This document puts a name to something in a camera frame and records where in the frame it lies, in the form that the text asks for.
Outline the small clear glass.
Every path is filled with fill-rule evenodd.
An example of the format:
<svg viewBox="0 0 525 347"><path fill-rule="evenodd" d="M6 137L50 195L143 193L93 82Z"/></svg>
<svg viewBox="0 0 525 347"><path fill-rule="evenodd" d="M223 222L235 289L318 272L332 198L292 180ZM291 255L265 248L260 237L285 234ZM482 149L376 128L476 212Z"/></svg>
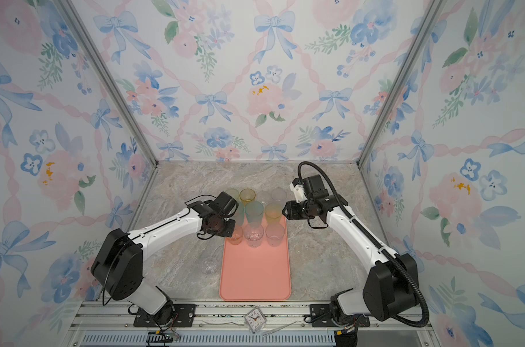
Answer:
<svg viewBox="0 0 525 347"><path fill-rule="evenodd" d="M206 257L200 266L203 274L214 275L219 272L220 262L215 257Z"/></svg>

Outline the pink tinted glass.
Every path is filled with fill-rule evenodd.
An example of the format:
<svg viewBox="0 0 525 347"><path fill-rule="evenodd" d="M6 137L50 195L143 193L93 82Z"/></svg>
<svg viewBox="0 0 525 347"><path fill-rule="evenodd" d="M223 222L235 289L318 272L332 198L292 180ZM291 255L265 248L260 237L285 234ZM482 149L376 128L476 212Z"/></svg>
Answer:
<svg viewBox="0 0 525 347"><path fill-rule="evenodd" d="M231 245L239 245L242 243L244 239L244 231L241 226L235 226L234 232L231 237L229 237L226 241Z"/></svg>

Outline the aluminium front rail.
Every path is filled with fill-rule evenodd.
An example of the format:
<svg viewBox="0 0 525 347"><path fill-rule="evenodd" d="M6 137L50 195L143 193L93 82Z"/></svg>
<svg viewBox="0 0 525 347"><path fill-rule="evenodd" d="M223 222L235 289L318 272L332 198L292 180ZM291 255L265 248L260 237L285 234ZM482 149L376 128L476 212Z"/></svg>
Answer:
<svg viewBox="0 0 525 347"><path fill-rule="evenodd" d="M63 346L438 346L431 327L358 314L345 324L327 302L178 301L158 325L136 306L85 302Z"/></svg>

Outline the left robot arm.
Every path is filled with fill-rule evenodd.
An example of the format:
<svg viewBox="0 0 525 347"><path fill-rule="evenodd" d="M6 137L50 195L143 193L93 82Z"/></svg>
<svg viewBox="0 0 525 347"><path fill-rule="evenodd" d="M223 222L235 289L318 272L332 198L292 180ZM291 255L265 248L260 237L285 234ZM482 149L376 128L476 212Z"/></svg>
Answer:
<svg viewBox="0 0 525 347"><path fill-rule="evenodd" d="M160 321L174 316L174 304L161 289L144 279L144 263L159 250L195 234L203 241L230 238L239 202L226 192L208 200L191 200L185 209L153 225L124 232L117 228L105 238L90 269L114 301L128 301Z"/></svg>

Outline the pink rectangular tray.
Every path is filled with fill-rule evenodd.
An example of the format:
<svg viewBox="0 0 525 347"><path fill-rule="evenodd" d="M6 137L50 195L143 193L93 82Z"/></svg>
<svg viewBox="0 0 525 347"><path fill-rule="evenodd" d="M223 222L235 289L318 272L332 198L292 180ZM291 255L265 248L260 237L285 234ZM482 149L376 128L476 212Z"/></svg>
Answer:
<svg viewBox="0 0 525 347"><path fill-rule="evenodd" d="M263 237L253 248L245 240L225 241L219 295L226 302L282 302L291 296L288 234L276 247Z"/></svg>

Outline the light green textured cup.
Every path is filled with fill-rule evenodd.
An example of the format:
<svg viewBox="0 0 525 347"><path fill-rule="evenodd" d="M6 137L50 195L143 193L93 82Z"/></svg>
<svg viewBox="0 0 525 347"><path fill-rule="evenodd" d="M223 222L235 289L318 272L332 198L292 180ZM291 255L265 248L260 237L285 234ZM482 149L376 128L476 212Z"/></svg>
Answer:
<svg viewBox="0 0 525 347"><path fill-rule="evenodd" d="M226 194L234 198L236 201L240 201L239 191L237 189L230 188L230 189L227 189L225 192Z"/></svg>

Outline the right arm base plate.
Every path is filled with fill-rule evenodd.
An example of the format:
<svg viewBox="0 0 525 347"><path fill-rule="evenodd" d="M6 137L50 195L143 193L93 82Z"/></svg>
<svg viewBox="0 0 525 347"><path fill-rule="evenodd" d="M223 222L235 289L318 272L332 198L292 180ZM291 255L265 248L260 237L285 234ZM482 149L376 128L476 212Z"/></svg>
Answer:
<svg viewBox="0 0 525 347"><path fill-rule="evenodd" d="M311 304L310 313L304 317L304 322L313 328L347 329L358 322L358 328L369 328L369 318L363 314L345 315L332 303Z"/></svg>

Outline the small white clock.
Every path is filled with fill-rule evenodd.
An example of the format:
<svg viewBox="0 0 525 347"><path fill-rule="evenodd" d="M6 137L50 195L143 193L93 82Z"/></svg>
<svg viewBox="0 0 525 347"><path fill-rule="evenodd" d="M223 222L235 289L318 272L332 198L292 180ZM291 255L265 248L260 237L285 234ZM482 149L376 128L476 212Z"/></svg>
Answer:
<svg viewBox="0 0 525 347"><path fill-rule="evenodd" d="M261 308L254 307L244 316L245 324L251 333L257 333L265 327L267 318Z"/></svg>

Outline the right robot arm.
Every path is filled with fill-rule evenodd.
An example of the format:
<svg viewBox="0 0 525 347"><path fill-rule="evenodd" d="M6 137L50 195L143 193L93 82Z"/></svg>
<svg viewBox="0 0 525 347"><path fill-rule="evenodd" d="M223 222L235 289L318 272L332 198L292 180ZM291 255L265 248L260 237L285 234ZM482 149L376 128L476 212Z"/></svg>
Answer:
<svg viewBox="0 0 525 347"><path fill-rule="evenodd" d="M334 320L369 315L394 319L414 328L427 325L430 313L419 289L417 262L379 240L354 211L332 198L289 201L282 214L289 221L320 218L348 244L362 262L367 279L361 290L348 289L330 298Z"/></svg>

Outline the clear glass column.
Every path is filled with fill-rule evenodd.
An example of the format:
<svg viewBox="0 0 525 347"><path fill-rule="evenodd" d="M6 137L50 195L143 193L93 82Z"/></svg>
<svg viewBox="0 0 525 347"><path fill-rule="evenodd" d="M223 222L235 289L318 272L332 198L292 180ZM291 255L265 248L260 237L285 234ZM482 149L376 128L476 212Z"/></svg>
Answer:
<svg viewBox="0 0 525 347"><path fill-rule="evenodd" d="M261 224L247 224L243 228L243 237L249 247L259 247L263 242L264 236L265 231Z"/></svg>

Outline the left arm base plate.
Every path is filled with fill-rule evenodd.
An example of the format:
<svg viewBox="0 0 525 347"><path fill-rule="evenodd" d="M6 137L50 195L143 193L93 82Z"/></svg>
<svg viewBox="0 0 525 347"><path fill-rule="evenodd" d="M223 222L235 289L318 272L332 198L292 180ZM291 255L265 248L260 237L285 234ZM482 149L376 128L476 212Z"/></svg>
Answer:
<svg viewBox="0 0 525 347"><path fill-rule="evenodd" d="M191 328L197 306L195 304L166 304L155 315L139 308L133 326L135 328Z"/></svg>

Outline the right corner aluminium post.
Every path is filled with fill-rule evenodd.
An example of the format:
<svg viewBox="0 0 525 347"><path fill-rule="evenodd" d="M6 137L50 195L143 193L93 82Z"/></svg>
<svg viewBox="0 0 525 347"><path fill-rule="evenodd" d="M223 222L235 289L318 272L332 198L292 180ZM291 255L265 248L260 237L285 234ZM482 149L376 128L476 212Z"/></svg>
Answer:
<svg viewBox="0 0 525 347"><path fill-rule="evenodd" d="M424 13L422 21L417 27L417 34L409 46L406 58L400 65L400 69L393 80L391 91L388 97L385 99L385 102L378 114L378 118L376 118L375 124L373 124L373 127L371 128L371 132L365 143L365 147L361 153L361 156L359 157L358 162L356 162L359 170L362 170L366 165L366 162L369 160L376 140L381 133L382 127L388 121L389 113L392 111L397 98L402 94L404 86L409 79L409 75L414 69L415 61L423 50L425 41L429 38L433 27L436 25L444 5L445 1L433 0L430 2L427 11Z"/></svg>

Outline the corner aluminium post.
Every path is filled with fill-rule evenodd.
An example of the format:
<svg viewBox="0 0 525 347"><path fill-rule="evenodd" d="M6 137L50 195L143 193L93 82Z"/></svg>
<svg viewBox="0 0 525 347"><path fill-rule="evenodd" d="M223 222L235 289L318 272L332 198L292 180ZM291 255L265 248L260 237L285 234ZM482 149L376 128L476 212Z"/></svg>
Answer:
<svg viewBox="0 0 525 347"><path fill-rule="evenodd" d="M127 103L119 88L116 84L115 79L113 78L111 72L109 71L106 63L101 57L101 53L96 47L96 44L93 42L90 33L86 29L86 26L81 20L79 14L77 13L76 8L74 7L71 1L54 1L54 5L60 11L63 19L67 22L70 27L70 30L78 41L78 43L83 47L84 51L87 53L93 69L95 70L97 76L100 78L103 86L106 88L110 98L117 107L121 118L124 123L130 130L131 135L133 135L140 147L147 157L149 163L153 167L157 167L158 160L156 159L154 152L149 146L148 141L146 140L143 132L141 131L138 122L135 120L134 116L131 114Z"/></svg>
<svg viewBox="0 0 525 347"><path fill-rule="evenodd" d="M417 34L409 46L406 58L400 65L400 69L393 80L391 91L388 97L385 99L385 102L378 114L378 118L376 118L375 124L373 124L373 127L371 128L371 132L365 143L365 147L361 153L361 156L359 157L358 162L356 162L359 170L362 170L366 165L366 162L369 160L376 140L381 133L382 127L388 121L389 113L392 111L397 98L402 94L404 86L409 79L409 75L414 69L415 61L423 50L425 41L429 38L433 27L436 25L444 5L445 1L433 0L430 2L427 11L424 13L422 21L417 27Z"/></svg>

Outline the clear pinkish cup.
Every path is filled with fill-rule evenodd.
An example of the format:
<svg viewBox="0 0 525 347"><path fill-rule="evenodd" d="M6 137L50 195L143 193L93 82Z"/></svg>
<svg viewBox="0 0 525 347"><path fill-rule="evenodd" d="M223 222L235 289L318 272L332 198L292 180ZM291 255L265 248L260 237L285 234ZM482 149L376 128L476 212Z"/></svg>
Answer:
<svg viewBox="0 0 525 347"><path fill-rule="evenodd" d="M286 230L281 224L269 224L265 230L268 244L271 247L278 247L284 241Z"/></svg>

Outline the clear textured cup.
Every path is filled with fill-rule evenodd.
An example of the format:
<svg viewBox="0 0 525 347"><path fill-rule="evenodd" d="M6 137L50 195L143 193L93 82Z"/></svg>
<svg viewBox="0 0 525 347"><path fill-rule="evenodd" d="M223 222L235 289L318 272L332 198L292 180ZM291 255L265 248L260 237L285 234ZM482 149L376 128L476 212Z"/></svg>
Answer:
<svg viewBox="0 0 525 347"><path fill-rule="evenodd" d="M274 202L285 202L287 199L287 192L282 188L275 188L271 191L271 199Z"/></svg>

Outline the yellow green cup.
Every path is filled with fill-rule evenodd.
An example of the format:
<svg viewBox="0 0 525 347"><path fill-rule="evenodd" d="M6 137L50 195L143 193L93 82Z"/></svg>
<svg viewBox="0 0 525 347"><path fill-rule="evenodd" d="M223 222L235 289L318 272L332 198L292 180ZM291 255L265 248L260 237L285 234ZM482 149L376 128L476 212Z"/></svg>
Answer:
<svg viewBox="0 0 525 347"><path fill-rule="evenodd" d="M268 225L279 224L283 217L283 206L277 202L269 203L265 206L265 219Z"/></svg>

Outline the left corner aluminium post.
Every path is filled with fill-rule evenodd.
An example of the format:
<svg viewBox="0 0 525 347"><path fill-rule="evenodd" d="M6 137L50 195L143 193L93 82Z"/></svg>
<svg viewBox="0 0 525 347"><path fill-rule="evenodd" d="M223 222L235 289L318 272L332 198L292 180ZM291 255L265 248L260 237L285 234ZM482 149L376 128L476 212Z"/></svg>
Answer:
<svg viewBox="0 0 525 347"><path fill-rule="evenodd" d="M74 7L71 1L54 1L54 5L60 11L63 19L67 22L70 27L70 30L78 41L78 43L83 47L84 51L87 53L93 69L95 70L97 76L100 78L103 86L106 88L110 98L117 107L121 118L124 123L130 130L131 135L133 135L140 147L147 157L149 163L153 167L157 167L158 160L156 159L154 152L149 146L148 141L146 140L143 132L141 131L138 122L135 120L134 116L131 114L127 103L119 88L116 84L115 79L113 78L111 72L109 71L106 63L101 57L101 53L96 47L96 44L93 42L90 33L86 29L86 26L81 20L79 14L77 13L76 8Z"/></svg>

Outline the teal textured cup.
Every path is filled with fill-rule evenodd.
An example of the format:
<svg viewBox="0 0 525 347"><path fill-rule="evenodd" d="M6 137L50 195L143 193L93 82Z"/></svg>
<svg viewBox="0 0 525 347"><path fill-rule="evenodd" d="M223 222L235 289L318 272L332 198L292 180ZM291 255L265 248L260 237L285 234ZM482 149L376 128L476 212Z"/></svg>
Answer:
<svg viewBox="0 0 525 347"><path fill-rule="evenodd" d="M237 226L243 226L245 222L245 204L242 201L238 202L238 207L232 219L236 221Z"/></svg>
<svg viewBox="0 0 525 347"><path fill-rule="evenodd" d="M262 224L264 216L264 205L259 201L251 201L245 205L245 215L248 224L253 226L259 226Z"/></svg>

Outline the amber yellow cup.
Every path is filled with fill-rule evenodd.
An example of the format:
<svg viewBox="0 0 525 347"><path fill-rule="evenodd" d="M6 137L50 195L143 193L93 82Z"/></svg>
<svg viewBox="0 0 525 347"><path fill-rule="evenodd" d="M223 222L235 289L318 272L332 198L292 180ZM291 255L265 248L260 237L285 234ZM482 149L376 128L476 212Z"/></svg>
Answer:
<svg viewBox="0 0 525 347"><path fill-rule="evenodd" d="M239 199L244 203L248 204L256 199L256 192L253 189L246 188L239 193Z"/></svg>

